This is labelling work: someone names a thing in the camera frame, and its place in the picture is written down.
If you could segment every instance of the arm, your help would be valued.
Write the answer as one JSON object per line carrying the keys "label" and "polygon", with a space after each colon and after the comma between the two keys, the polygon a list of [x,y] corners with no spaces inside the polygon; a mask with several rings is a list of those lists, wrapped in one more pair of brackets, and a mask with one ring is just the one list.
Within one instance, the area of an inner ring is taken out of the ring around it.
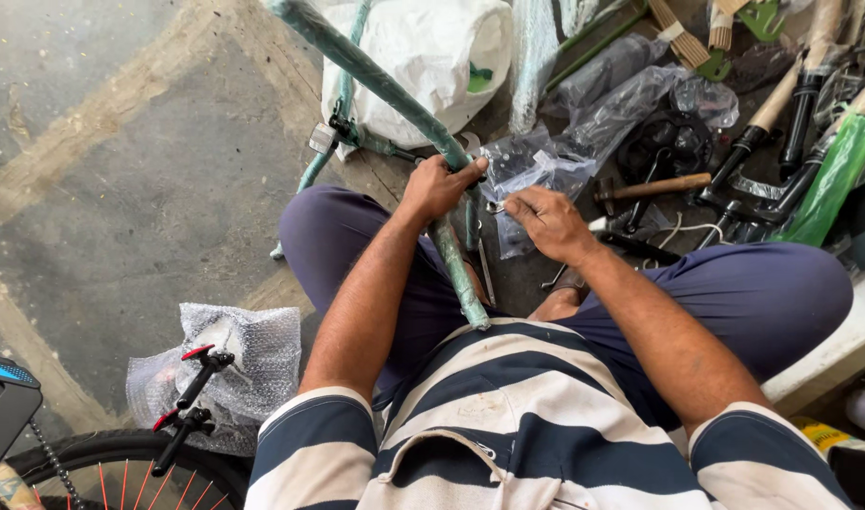
{"label": "arm", "polygon": [[450,173],[438,155],[420,163],[401,205],[353,266],[325,314],[300,393],[340,386],[371,400],[372,385],[392,346],[417,237],[458,204],[461,193],[487,166],[480,158]]}
{"label": "arm", "polygon": [[534,186],[512,193],[505,210],[547,257],[584,277],[688,434],[733,402],[772,408],[732,351],[601,245],[564,194]]}

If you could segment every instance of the person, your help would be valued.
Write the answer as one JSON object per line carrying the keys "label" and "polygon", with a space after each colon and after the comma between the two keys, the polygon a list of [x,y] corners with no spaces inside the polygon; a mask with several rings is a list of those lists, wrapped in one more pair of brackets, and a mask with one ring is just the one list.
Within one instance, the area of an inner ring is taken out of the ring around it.
{"label": "person", "polygon": [[637,272],[531,187],[505,211],[573,273],[535,320],[488,307],[473,331],[421,233],[486,166],[422,162],[394,213],[332,186],[288,204],[280,240],[325,318],[261,428],[247,509],[850,507],[758,385],[847,315],[832,256],[714,246]]}

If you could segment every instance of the navy blue pants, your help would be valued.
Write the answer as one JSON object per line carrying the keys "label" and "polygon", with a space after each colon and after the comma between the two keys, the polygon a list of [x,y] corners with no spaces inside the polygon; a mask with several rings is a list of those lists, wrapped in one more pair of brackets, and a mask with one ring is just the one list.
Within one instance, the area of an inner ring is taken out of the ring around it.
{"label": "navy blue pants", "polygon": [[[369,196],[333,186],[296,195],[281,215],[279,239],[294,276],[325,314],[372,236],[391,216]],[[451,331],[467,324],[431,240],[417,240],[381,389],[411,374]],[[667,268],[642,272],[719,338],[763,382],[823,342],[848,315],[848,275],[821,249],[786,242],[713,246]],[[506,314],[487,307],[490,317]],[[574,316],[554,321],[597,343],[616,377],[637,388],[666,429],[677,426],[630,345],[594,294]]]}

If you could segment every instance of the floor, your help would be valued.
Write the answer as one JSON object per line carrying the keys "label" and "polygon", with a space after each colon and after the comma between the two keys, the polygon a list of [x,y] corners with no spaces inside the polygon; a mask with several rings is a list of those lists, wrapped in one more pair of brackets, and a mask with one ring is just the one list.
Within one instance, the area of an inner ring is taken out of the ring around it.
{"label": "floor", "polygon": [[[673,6],[705,26],[703,2]],[[49,437],[132,426],[128,359],[180,343],[181,302],[299,307],[308,354],[321,317],[268,252],[321,81],[322,55],[255,0],[0,2],[0,354],[41,379]],[[743,96],[732,134],[769,89]],[[502,90],[468,130],[494,140],[508,106]],[[410,169],[357,153],[319,181],[394,208]],[[526,315],[558,264],[498,261],[484,221],[499,304]]]}

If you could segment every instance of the striped shirt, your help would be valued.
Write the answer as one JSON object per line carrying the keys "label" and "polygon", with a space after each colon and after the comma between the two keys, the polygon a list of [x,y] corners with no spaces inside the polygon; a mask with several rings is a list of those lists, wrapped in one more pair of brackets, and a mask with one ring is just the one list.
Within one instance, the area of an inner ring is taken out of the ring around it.
{"label": "striped shirt", "polygon": [[695,431],[688,463],[598,346],[554,324],[492,322],[452,333],[381,403],[381,439],[348,388],[284,404],[260,430],[246,509],[849,508],[777,414],[732,404]]}

